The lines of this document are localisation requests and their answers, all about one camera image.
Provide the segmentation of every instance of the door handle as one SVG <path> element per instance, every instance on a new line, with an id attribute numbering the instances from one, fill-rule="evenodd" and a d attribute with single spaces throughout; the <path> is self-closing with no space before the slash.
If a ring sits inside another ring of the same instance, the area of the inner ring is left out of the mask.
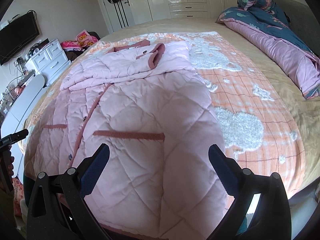
<path id="1" fill-rule="evenodd" d="M 51 67 L 51 68 L 54 68 L 56 65 L 58 65 L 58 61 Z"/>

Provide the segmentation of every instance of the black tv screen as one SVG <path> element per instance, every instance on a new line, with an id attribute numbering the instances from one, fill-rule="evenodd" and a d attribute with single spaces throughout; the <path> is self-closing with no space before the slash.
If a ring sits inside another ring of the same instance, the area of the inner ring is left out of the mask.
<path id="1" fill-rule="evenodd" d="M 39 35 L 33 11 L 12 21 L 0 30 L 0 65 L 9 61 Z"/>

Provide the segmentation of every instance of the orange plaid blanket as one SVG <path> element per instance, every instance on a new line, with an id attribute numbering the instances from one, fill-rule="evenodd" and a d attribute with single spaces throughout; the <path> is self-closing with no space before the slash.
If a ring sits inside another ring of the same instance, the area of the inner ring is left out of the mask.
<path id="1" fill-rule="evenodd" d="M 143 39 L 151 43 L 190 42 L 190 61 L 211 92 L 226 141 L 226 155 L 255 174 L 270 176 L 278 172 L 288 197 L 293 196 L 302 183 L 305 169 L 304 147 L 297 124 L 262 72 L 217 32 L 151 33 L 118 42 L 100 41 L 76 62 Z M 57 97 L 62 80 L 74 65 L 60 76 L 34 109 L 25 124 L 27 129 L 33 129 L 46 106 Z M 232 201 L 229 196 L 226 210 Z"/>

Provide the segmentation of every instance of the comforter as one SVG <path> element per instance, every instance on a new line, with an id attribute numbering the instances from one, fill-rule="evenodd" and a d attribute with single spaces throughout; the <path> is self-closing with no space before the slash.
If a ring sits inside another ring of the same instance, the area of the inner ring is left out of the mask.
<path id="1" fill-rule="evenodd" d="M 221 128 L 189 43 L 149 44 L 113 48 L 72 68 L 29 139 L 25 174 L 63 173 L 106 143 L 110 160 L 85 198 L 103 226 L 206 239 L 225 207 L 208 159 L 212 144 L 225 152 Z"/>
<path id="2" fill-rule="evenodd" d="M 238 0 L 217 19 L 237 31 L 279 64 L 308 99 L 319 94 L 320 60 L 289 28 L 273 0 Z"/>

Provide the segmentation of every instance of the gray headboard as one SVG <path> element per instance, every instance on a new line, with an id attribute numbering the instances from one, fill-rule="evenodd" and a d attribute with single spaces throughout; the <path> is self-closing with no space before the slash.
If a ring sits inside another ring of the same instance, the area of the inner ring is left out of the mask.
<path id="1" fill-rule="evenodd" d="M 317 55 L 320 55 L 320 24 L 311 9 L 294 0 L 273 0 L 289 16 L 290 29 Z"/>

